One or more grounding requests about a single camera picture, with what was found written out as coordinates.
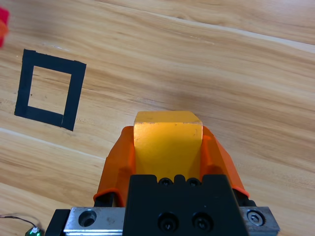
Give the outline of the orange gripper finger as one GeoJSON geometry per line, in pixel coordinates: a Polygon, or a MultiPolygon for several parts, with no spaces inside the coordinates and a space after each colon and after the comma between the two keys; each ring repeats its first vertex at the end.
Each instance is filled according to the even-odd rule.
{"type": "Polygon", "coordinates": [[[93,200],[95,207],[125,207],[130,178],[144,174],[136,157],[134,127],[126,126],[106,157],[98,190],[93,200]]]}
{"type": "Polygon", "coordinates": [[[9,32],[7,21],[0,22],[0,37],[4,38],[9,32]]]}
{"type": "Polygon", "coordinates": [[[204,175],[225,175],[232,189],[250,197],[249,192],[242,184],[231,156],[206,126],[203,126],[200,148],[200,177],[204,175]]]}

